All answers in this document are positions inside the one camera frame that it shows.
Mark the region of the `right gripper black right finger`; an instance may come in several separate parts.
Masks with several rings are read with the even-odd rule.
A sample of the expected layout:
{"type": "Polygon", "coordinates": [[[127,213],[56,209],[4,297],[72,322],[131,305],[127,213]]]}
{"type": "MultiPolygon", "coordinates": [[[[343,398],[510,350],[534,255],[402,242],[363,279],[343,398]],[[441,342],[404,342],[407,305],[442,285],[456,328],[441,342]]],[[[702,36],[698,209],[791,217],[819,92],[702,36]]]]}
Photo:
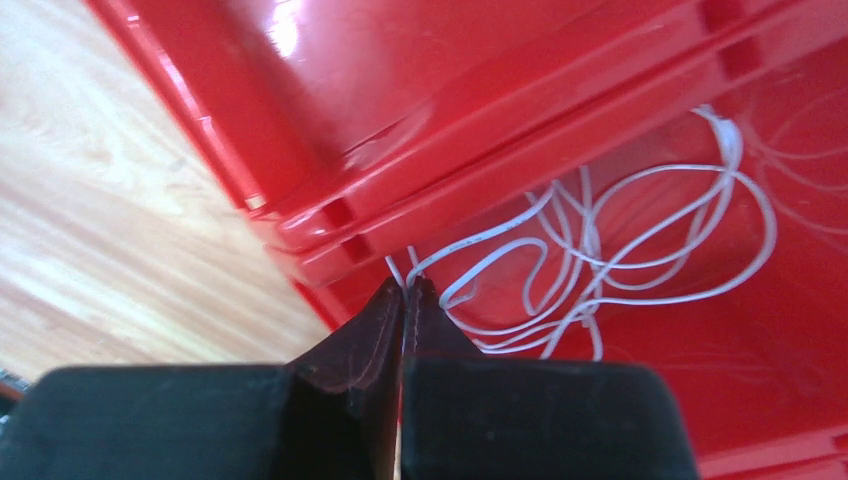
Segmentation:
{"type": "Polygon", "coordinates": [[[484,355],[417,278],[404,318],[405,479],[695,479],[678,405],[638,365],[484,355]]]}

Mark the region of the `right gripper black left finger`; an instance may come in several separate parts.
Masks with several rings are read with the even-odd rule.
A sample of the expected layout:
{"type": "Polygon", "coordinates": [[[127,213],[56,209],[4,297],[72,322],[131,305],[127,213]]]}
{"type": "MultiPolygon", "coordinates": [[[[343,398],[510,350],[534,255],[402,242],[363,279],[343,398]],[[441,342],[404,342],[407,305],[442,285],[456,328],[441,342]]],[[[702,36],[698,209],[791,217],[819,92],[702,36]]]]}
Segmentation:
{"type": "Polygon", "coordinates": [[[400,287],[285,364],[73,367],[1,436],[5,479],[388,479],[400,287]]]}

